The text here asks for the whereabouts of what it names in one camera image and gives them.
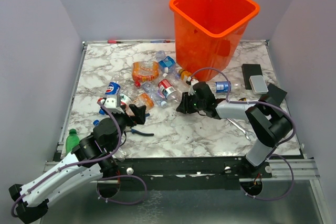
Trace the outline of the red label clear bottle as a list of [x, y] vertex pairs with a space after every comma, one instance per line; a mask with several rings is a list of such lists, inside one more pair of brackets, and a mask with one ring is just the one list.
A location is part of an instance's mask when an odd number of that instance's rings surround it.
[[176, 89], [167, 79], [162, 79], [159, 81], [157, 86], [167, 100], [173, 100], [176, 98]]

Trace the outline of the blue label slim bottle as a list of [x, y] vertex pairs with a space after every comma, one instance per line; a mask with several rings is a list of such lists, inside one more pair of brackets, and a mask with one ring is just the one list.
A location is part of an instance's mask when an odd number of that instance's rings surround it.
[[234, 91], [241, 86], [239, 83], [231, 83], [228, 81], [213, 81], [213, 82], [207, 82], [207, 84], [213, 93], [227, 93], [229, 84], [231, 91]]

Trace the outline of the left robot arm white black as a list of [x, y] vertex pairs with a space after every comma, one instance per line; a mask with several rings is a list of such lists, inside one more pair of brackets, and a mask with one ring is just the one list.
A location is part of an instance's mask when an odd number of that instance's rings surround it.
[[14, 201], [11, 215], [23, 223], [33, 223], [43, 217], [49, 206], [72, 190], [94, 180], [134, 178], [144, 183], [138, 176], [122, 173], [114, 159], [114, 154], [122, 144], [125, 129], [143, 125], [146, 107], [130, 104], [132, 115], [125, 107], [106, 108], [108, 115], [93, 131], [72, 148], [54, 167], [30, 183], [14, 184], [9, 193]]

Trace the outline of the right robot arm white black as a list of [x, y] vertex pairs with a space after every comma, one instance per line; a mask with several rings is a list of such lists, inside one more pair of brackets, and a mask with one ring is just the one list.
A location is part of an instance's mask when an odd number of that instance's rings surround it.
[[206, 82], [198, 82], [182, 93], [177, 112], [193, 114], [199, 111], [214, 119], [245, 120], [252, 126], [256, 140], [245, 155], [241, 171], [246, 177], [254, 177], [260, 165], [278, 145], [288, 141], [285, 137], [295, 135], [295, 124], [290, 115], [280, 108], [273, 97], [265, 94], [258, 101], [231, 101], [216, 98]]

